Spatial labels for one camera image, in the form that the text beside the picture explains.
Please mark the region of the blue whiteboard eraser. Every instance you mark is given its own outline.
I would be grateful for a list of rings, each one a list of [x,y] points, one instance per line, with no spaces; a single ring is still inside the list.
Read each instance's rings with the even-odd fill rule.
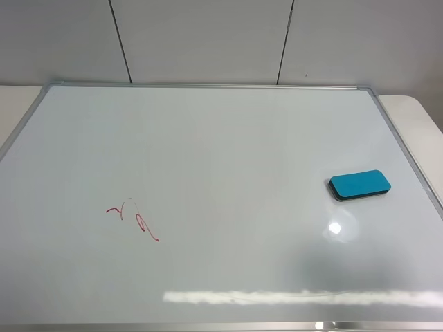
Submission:
[[[333,176],[328,186],[339,201],[377,196],[391,190],[390,182],[378,169]]]

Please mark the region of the white aluminium-framed whiteboard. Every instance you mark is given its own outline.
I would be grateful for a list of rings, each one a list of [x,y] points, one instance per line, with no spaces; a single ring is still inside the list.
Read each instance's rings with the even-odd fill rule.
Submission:
[[[1,148],[2,331],[441,329],[442,203],[370,89],[52,83]]]

